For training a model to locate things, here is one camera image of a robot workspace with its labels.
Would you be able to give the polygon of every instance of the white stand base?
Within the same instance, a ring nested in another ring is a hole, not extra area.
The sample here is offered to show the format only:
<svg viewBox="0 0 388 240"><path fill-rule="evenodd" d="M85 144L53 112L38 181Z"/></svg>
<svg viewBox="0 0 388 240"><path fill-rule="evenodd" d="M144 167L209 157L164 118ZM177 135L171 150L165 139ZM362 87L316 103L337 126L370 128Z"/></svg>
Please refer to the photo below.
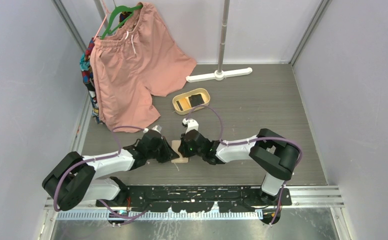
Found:
<svg viewBox="0 0 388 240"><path fill-rule="evenodd" d="M248 75L248 74L251 74L252 72L253 72L253 69L251 67L231 70L231 71L222 71L221 73L218 73L218 70L216 70L214 71L214 73L187 76L185 79L189 83L201 82L201 81L212 80L212 79L220 81L220 80L223 80L224 78Z"/></svg>

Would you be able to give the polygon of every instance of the metal pole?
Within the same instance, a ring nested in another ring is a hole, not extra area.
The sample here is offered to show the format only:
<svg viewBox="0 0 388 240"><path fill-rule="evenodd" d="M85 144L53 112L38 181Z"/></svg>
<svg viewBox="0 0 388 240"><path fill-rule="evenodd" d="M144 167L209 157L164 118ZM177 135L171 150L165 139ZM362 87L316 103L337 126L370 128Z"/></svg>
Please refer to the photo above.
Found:
<svg viewBox="0 0 388 240"><path fill-rule="evenodd" d="M228 23L229 12L230 12L230 0L225 0L225 3L223 4L222 30L220 32L219 58L217 60L218 74L222 73L222 67L224 65L225 39L227 38L227 23Z"/></svg>
<svg viewBox="0 0 388 240"><path fill-rule="evenodd" d="M319 21L321 20L322 16L324 15L325 11L327 10L331 1L332 0L321 0L319 6L317 7L316 12L314 13L314 16L312 17L312 20L310 21L309 26L307 27L306 31L304 32L304 35L301 38L301 41L298 44L297 49L294 52L294 55L291 58L291 61L289 62L289 64L291 64L291 66L294 66L297 59L300 57L300 53L302 53L303 48L306 46L306 43L308 42L310 36L315 31L316 26L318 25Z"/></svg>
<svg viewBox="0 0 388 240"><path fill-rule="evenodd" d="M101 20L103 20L106 17L106 13L104 12L105 9L103 10L103 6L102 6L100 0L94 0L94 3L95 3L95 6L97 7L97 11L98 11L98 14L100 15ZM109 22L106 19L104 22L104 26L107 26L107 25L109 25Z"/></svg>
<svg viewBox="0 0 388 240"><path fill-rule="evenodd" d="M54 4L55 8L57 9L58 13L60 14L61 18L63 19L64 23L66 24L67 28L69 29L74 40L76 41L76 44L79 46L82 52L85 52L85 50L87 50L87 45L85 45L84 40L82 39L74 22L71 19L71 16L69 15L68 11L66 11L66 8L62 3L62 0L51 0L51 1Z"/></svg>

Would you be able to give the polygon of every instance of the drawstring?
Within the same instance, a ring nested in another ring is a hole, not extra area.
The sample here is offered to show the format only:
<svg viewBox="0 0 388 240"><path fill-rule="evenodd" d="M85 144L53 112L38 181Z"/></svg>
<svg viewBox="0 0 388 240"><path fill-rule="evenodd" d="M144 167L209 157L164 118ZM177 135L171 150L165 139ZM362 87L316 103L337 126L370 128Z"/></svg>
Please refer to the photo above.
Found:
<svg viewBox="0 0 388 240"><path fill-rule="evenodd" d="M125 40L128 38L128 36L129 36L129 31L126 31ZM133 53L134 53L135 55L137 55L137 51L135 51L135 46L134 46L134 35L131 35L131 36L130 36L130 43L132 44Z"/></svg>
<svg viewBox="0 0 388 240"><path fill-rule="evenodd" d="M130 42L132 43L133 53L134 53L135 55L137 55L137 52L135 51L135 46L134 46L134 35L131 35L131 36L130 36Z"/></svg>

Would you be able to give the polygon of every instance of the pink shorts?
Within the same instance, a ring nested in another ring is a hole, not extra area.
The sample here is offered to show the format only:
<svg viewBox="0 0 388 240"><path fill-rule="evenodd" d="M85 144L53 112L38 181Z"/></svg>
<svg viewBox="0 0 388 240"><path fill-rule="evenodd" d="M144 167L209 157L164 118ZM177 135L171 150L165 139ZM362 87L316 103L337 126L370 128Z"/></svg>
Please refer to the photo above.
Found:
<svg viewBox="0 0 388 240"><path fill-rule="evenodd" d="M115 35L96 38L91 53L98 114L110 130L152 124L160 117L152 95L180 90L197 64L177 46L156 7L142 5Z"/></svg>

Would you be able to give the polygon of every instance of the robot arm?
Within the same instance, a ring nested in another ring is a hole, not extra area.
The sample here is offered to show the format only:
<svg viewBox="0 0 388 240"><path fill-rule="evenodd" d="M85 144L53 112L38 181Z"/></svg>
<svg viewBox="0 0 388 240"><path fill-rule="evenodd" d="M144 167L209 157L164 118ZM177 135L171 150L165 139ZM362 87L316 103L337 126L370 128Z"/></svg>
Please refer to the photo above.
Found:
<svg viewBox="0 0 388 240"><path fill-rule="evenodd" d="M194 155L211 165L225 164L235 160L252 160L258 163L267 174L261 184L261 199L267 204L275 202L281 186L291 179L299 157L299 150L283 141L283 137L263 128L257 135L235 140L209 140L198 132L198 123L194 119L184 119L182 124L187 131L181 135L179 152L184 157ZM270 137L281 140L253 141Z"/></svg>
<svg viewBox="0 0 388 240"><path fill-rule="evenodd" d="M128 194L125 184L116 177L98 178L115 172L137 169L144 166L149 159L165 163L178 158L178 154L172 150L160 131L160 126L149 129L134 144L123 147L119 154L116 151L102 155L81 156L75 151L70 152L44 179L42 187L53 197L59 180L67 169L84 159L94 159L76 167L66 176L59 190L58 206L63 211L67 211L82 201L97 199L108 200L107 203L111 206L121 205L126 201Z"/></svg>

